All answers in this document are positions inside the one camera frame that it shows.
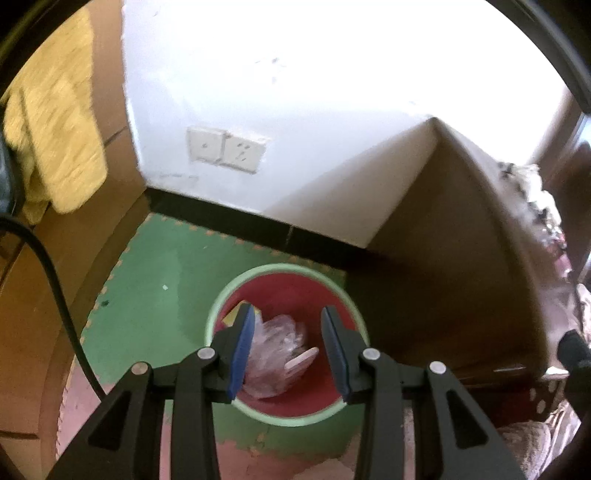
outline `black cable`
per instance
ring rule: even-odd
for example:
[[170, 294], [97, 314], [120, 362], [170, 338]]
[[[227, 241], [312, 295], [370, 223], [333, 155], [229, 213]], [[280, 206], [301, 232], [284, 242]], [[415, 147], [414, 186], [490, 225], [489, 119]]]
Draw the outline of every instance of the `black cable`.
[[78, 335], [76, 334], [76, 329], [74, 328], [74, 323], [72, 322], [72, 317], [66, 303], [66, 298], [64, 297], [63, 290], [61, 289], [56, 268], [53, 265], [47, 250], [45, 250], [45, 247], [41, 241], [35, 236], [29, 227], [6, 213], [0, 213], [0, 231], [13, 233], [23, 240], [29, 247], [31, 247], [31, 250], [33, 250], [35, 253], [39, 259], [39, 262], [41, 262], [43, 270], [45, 270], [45, 275], [47, 276], [47, 281], [51, 287], [51, 292], [53, 293], [53, 297], [56, 301], [57, 308], [60, 312], [61, 321], [68, 335], [68, 339], [70, 340], [70, 344], [74, 349], [74, 354], [78, 359], [78, 363], [80, 364], [80, 367], [82, 367], [82, 371], [84, 372], [88, 383], [92, 387], [92, 390], [94, 390], [96, 396], [102, 400], [106, 396], [105, 390], [103, 390], [103, 387], [100, 386], [95, 373], [92, 371], [90, 364], [88, 363], [88, 359], [86, 358], [84, 350], [82, 349], [82, 345], [78, 340]]

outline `metal rivet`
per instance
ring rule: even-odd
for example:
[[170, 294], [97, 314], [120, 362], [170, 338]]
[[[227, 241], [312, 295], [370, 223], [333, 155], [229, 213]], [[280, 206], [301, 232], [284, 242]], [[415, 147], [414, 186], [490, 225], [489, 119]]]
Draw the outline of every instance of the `metal rivet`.
[[197, 351], [197, 356], [201, 360], [210, 360], [216, 355], [216, 351], [210, 346], [205, 346]]
[[437, 362], [436, 361], [436, 362], [431, 362], [429, 364], [429, 369], [434, 374], [443, 375], [446, 372], [447, 367], [445, 366], [445, 364], [443, 362]]
[[131, 372], [134, 375], [143, 375], [148, 371], [148, 364], [146, 362], [137, 362], [131, 367]]
[[363, 357], [367, 360], [377, 360], [379, 358], [379, 350], [375, 348], [366, 348], [363, 351]]

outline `white wall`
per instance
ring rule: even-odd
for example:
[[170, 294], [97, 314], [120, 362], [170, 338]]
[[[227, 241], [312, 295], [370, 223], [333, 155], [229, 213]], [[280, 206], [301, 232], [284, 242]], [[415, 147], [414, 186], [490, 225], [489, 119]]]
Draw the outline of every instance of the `white wall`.
[[[365, 246], [438, 116], [526, 163], [566, 88], [484, 0], [126, 0], [128, 113], [152, 186]], [[186, 129], [270, 137], [255, 175], [189, 160]]]

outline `floor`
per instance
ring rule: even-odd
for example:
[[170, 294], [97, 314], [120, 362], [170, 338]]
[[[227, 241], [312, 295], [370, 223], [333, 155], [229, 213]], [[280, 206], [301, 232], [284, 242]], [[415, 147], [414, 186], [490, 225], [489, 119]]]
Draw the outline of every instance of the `floor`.
[[[178, 362], [204, 345], [207, 313], [222, 288], [259, 265], [296, 262], [344, 285], [345, 272], [241, 239], [150, 214], [97, 298], [81, 342], [109, 389], [136, 361]], [[80, 367], [72, 364], [61, 406], [56, 456], [98, 404]], [[171, 404], [163, 427], [161, 479], [168, 479]], [[229, 405], [214, 406], [222, 479], [288, 480], [341, 455], [359, 431], [361, 406], [298, 428], [260, 423]]]

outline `yellow towel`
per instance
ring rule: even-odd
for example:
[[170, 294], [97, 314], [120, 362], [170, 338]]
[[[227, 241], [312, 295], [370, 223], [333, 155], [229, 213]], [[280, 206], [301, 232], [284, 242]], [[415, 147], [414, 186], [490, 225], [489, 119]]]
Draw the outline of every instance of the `yellow towel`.
[[49, 202], [58, 213], [71, 212], [106, 179], [92, 111], [92, 40], [82, 9], [39, 47], [2, 99], [4, 133], [25, 183], [23, 212], [33, 225]]

